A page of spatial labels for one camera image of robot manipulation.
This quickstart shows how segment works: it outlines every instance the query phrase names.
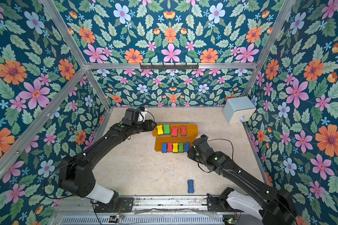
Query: wall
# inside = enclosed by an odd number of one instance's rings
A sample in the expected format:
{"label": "wall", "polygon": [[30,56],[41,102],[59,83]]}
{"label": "wall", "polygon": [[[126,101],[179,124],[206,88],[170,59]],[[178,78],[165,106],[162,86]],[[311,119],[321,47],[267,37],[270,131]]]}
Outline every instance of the wall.
{"label": "wall", "polygon": [[338,0],[298,1],[275,45],[252,89],[252,141],[298,224],[338,224]]}

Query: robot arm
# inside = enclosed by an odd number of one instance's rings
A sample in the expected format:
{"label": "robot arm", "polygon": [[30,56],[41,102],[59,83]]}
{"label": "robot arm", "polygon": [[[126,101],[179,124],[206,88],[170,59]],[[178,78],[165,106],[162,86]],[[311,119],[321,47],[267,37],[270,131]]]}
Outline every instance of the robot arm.
{"label": "robot arm", "polygon": [[188,157],[204,164],[210,171],[228,178],[250,196],[227,188],[220,195],[222,206],[240,209],[262,220],[264,225],[290,225],[297,215],[291,194],[285,189],[275,188],[259,181],[222,152],[214,152],[202,135],[193,142]]}

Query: aluminum frame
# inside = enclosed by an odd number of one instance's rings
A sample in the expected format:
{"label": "aluminum frame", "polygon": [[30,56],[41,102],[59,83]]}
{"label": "aluminum frame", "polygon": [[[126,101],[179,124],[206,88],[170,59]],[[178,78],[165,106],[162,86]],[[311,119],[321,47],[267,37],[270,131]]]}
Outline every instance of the aluminum frame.
{"label": "aluminum frame", "polygon": [[10,149],[0,158],[0,179],[12,166],[20,154],[30,144],[31,140],[39,132],[39,130],[45,125],[49,119],[51,113],[54,113],[59,105],[73,90],[75,85],[81,80],[84,74],[87,72],[86,69],[80,68],[70,79],[65,86],[58,92],[53,100],[42,110],[39,116],[29,125],[29,127],[20,135],[20,137],[14,142]]}
{"label": "aluminum frame", "polygon": [[257,61],[257,65],[258,67],[254,70],[254,72],[252,73],[252,75],[250,76],[247,85],[245,86],[244,90],[243,90],[243,94],[242,96],[247,96],[250,92],[250,90],[252,89],[255,80],[257,79],[257,76],[259,75],[266,58],[269,55],[270,50],[272,49],[272,46],[275,43],[275,40],[277,39],[280,30],[282,29],[284,22],[286,21],[286,19],[288,18],[293,5],[295,4],[296,0],[285,0],[283,3],[283,6],[280,10],[280,12],[278,13],[278,16],[273,24],[273,29],[272,32],[270,33],[267,42],[265,43],[258,61]]}

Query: foam block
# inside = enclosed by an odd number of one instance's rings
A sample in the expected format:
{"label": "foam block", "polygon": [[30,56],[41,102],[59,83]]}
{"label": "foam block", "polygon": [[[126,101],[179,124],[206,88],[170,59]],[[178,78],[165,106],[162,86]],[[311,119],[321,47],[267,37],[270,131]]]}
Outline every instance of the foam block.
{"label": "foam block", "polygon": [[187,135],[187,126],[180,126],[180,136],[186,136]]}
{"label": "foam block", "polygon": [[162,153],[167,153],[167,146],[168,146],[167,143],[162,143],[161,144],[161,152]]}
{"label": "foam block", "polygon": [[173,153],[178,153],[178,143],[173,143]]}
{"label": "foam block", "polygon": [[184,152],[184,143],[179,143],[179,149],[178,152]]}
{"label": "foam block", "polygon": [[172,128],[171,136],[172,137],[177,137],[178,136],[178,127],[173,127]]}
{"label": "foam block", "polygon": [[170,134],[170,125],[169,124],[164,125],[164,134],[165,135]]}
{"label": "foam block", "polygon": [[173,152],[173,143],[172,142],[168,142],[168,152]]}
{"label": "foam block", "polygon": [[189,151],[189,147],[190,147],[190,142],[185,142],[184,151],[188,152]]}
{"label": "foam block", "polygon": [[158,130],[158,135],[163,135],[164,132],[163,132],[163,126],[162,125],[158,125],[156,126],[157,130]]}

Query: floral wallpaper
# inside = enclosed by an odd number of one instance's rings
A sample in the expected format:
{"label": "floral wallpaper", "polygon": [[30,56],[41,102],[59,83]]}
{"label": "floral wallpaper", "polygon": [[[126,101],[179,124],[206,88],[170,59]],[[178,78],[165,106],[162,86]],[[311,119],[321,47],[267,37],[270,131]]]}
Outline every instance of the floral wallpaper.
{"label": "floral wallpaper", "polygon": [[0,180],[0,224],[46,225],[60,198],[60,160],[93,144],[105,110],[84,77]]}
{"label": "floral wallpaper", "polygon": [[250,95],[252,142],[297,224],[338,224],[338,0],[298,1],[275,45]]}
{"label": "floral wallpaper", "polygon": [[283,2],[67,0],[58,9],[90,62],[245,63],[257,61]]}
{"label": "floral wallpaper", "polygon": [[242,94],[247,69],[94,70],[112,106],[224,106]]}

